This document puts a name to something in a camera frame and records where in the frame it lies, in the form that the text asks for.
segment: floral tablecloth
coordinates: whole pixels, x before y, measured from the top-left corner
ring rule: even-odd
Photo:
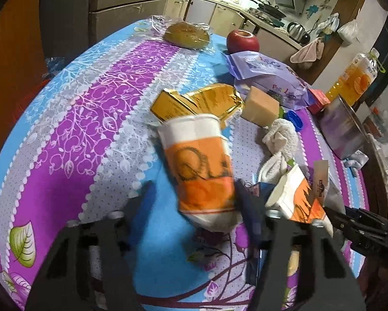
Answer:
[[[231,83],[222,56],[225,39],[213,35],[216,53],[199,53],[134,36],[134,28],[116,32],[70,63],[9,135],[0,153],[0,281],[24,308],[66,221],[103,218],[135,197],[144,181],[154,180],[157,200],[128,259],[144,307],[243,310],[253,293],[244,277],[244,226],[212,234],[196,230],[177,212],[149,112],[164,88],[187,92]],[[362,176],[353,178],[334,157],[306,110],[300,115],[305,127],[296,161],[311,174],[314,160],[328,159],[346,204],[367,207]],[[235,177],[251,181],[269,157],[261,144],[264,130],[240,118],[223,134],[230,139]],[[362,257],[349,249],[346,256],[358,274]]]

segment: white cabinet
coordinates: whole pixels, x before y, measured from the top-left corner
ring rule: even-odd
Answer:
[[[211,17],[210,26],[214,34],[227,37],[235,29],[240,29],[245,18],[233,9],[217,5]]]

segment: countertop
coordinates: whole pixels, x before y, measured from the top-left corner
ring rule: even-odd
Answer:
[[[206,0],[206,1],[214,2],[214,3],[220,4],[222,6],[225,6],[227,8],[234,9],[235,11],[238,11],[239,13],[241,13],[245,18],[247,18],[250,21],[254,22],[260,28],[262,28],[262,29],[264,29],[266,31],[269,31],[273,35],[276,35],[278,38],[281,38],[282,40],[284,40],[285,42],[290,44],[292,47],[294,47],[294,48],[296,48],[298,50],[302,49],[302,46],[299,43],[295,42],[293,39],[291,39],[289,36],[283,34],[282,32],[276,30],[276,28],[274,28],[274,27],[268,25],[267,23],[259,20],[253,14],[250,14],[249,12],[247,12],[240,5],[235,4],[235,3],[230,3],[230,2],[227,2],[225,0]]]

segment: red apple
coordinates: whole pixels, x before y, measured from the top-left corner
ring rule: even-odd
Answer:
[[[233,30],[227,36],[227,49],[230,54],[240,51],[259,51],[259,40],[245,30]]]

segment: paper cup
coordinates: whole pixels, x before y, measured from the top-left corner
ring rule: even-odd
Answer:
[[[172,175],[178,182],[179,210],[210,231],[237,224],[228,142],[212,114],[178,117],[158,128]]]

